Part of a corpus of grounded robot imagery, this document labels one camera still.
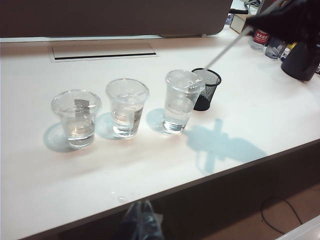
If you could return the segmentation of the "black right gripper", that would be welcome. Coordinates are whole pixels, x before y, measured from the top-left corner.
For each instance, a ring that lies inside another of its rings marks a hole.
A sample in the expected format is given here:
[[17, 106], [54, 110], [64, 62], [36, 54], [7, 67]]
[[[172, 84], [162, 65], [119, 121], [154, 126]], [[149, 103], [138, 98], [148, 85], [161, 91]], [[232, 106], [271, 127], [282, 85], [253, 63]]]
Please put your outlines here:
[[280, 7], [249, 17], [247, 25], [287, 43], [320, 45], [320, 2], [283, 0]]

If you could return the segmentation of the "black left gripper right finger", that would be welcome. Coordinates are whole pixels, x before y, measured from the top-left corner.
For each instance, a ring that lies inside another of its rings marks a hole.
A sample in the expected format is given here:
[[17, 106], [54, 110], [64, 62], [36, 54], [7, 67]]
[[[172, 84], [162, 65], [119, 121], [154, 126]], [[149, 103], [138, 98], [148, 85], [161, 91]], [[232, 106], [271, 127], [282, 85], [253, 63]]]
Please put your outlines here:
[[150, 201], [146, 201], [142, 208], [142, 239], [143, 240], [163, 240], [164, 236], [161, 225], [156, 219]]

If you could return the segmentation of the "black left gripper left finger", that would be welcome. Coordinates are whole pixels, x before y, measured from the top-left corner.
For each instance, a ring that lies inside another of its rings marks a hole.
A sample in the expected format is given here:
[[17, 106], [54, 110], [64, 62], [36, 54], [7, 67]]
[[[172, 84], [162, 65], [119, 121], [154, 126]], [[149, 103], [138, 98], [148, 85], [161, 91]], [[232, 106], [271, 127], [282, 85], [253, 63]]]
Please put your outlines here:
[[135, 202], [131, 205], [124, 216], [124, 239], [141, 239], [142, 202]]

